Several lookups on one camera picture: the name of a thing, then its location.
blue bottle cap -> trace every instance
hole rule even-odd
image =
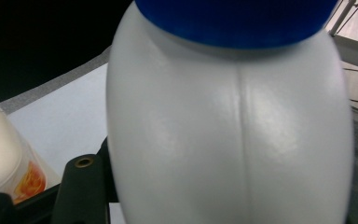
[[[337,0],[135,0],[146,18],[174,35],[235,49],[299,42],[322,29]]]

white plastic bottle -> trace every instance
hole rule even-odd
[[[334,3],[130,6],[107,78],[109,148],[128,224],[344,223],[351,111],[322,30]],[[219,14],[230,8],[240,10]],[[220,22],[241,17],[248,23],[232,30]]]
[[[0,192],[20,203],[60,182],[0,112]]]

white surface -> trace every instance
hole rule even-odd
[[[161,31],[132,4],[110,59],[109,149],[129,224],[344,223],[352,120],[325,32],[220,49]]]
[[[97,153],[106,137],[106,64],[8,115],[60,176],[74,157]]]

white container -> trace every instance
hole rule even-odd
[[[224,49],[171,35],[132,4],[107,78],[127,223],[344,223],[346,89],[325,31],[277,49]]]
[[[0,112],[0,192],[20,203],[58,183],[58,176]]]

screw hole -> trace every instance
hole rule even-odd
[[[81,159],[78,159],[75,163],[75,167],[77,168],[84,168],[84,167],[88,167],[90,165],[92,165],[92,163],[94,162],[93,158],[90,157],[84,157]]]

